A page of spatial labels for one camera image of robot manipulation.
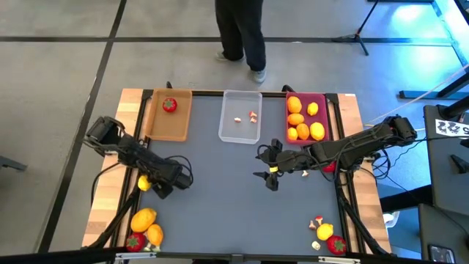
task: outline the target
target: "clear plastic container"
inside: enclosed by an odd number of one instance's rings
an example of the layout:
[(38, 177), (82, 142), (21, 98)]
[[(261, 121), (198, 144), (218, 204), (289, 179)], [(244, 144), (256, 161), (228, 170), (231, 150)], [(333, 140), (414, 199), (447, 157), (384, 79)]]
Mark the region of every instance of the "clear plastic container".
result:
[[(249, 112), (257, 114), (257, 122), (252, 123)], [(224, 142), (256, 144), (261, 136), (262, 94), (226, 90), (223, 94), (220, 128), (218, 136)]]

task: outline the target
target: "tomato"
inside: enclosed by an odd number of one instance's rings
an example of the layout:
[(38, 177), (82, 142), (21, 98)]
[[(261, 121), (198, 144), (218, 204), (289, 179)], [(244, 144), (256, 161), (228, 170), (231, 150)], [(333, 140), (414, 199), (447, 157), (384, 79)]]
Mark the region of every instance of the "tomato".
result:
[(322, 168), (323, 172), (334, 172), (336, 170), (336, 162), (333, 161), (331, 164)]
[(167, 111), (168, 113), (171, 113), (173, 111), (176, 111), (177, 108), (177, 102), (176, 99), (174, 98), (167, 98), (163, 101), (163, 109), (164, 111)]
[(145, 236), (142, 233), (133, 232), (125, 241), (125, 247), (129, 252), (140, 252), (145, 246)]
[(338, 235), (332, 235), (326, 242), (330, 253), (335, 255), (344, 254), (347, 250), (345, 239)]

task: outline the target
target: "person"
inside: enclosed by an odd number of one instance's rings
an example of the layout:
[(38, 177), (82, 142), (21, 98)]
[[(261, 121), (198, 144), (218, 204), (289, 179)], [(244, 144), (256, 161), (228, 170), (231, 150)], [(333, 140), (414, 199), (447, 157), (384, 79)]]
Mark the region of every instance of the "person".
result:
[(263, 0), (215, 0), (215, 12), (223, 51), (216, 53), (220, 61), (241, 61), (251, 68), (253, 80), (262, 83), (265, 69), (265, 42), (261, 31)]

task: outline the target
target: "gray floor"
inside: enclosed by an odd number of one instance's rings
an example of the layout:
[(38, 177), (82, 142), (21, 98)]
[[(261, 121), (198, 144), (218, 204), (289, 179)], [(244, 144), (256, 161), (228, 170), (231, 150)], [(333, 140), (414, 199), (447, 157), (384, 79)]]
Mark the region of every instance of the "gray floor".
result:
[[(468, 26), (452, 0), (437, 0), (454, 36), (469, 51)], [(119, 0), (3, 0), (0, 36), (107, 36)], [(335, 37), (353, 33), (371, 4), (364, 0), (266, 0), (267, 37)], [(217, 36), (213, 0), (128, 0), (118, 36)], [(429, 4), (380, 4), (364, 37), (446, 37)], [(461, 64), (451, 46), (268, 43), (267, 80), (247, 79), (245, 63), (213, 60), (217, 43), (116, 43), (91, 122), (117, 109), (122, 88), (175, 87), (355, 93), (368, 122), (397, 106), (401, 89), (428, 90)], [(0, 254), (34, 251), (102, 56), (104, 43), (0, 43), (0, 155), (29, 168), (0, 170)], [(399, 111), (422, 128), (420, 101)], [(405, 188), (429, 182), (424, 143), (390, 176)], [(403, 150), (390, 151), (396, 158)], [(89, 213), (92, 178), (102, 159), (82, 148), (51, 250), (77, 249)]]

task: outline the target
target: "orange tray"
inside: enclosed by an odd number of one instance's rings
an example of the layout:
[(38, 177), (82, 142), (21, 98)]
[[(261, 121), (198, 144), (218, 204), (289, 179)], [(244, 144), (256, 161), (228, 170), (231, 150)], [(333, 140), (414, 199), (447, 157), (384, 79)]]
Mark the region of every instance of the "orange tray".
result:
[[(176, 111), (163, 110), (163, 101), (174, 98)], [(155, 89), (145, 136), (151, 140), (183, 142), (188, 138), (189, 119), (191, 118), (192, 91), (189, 89)]]

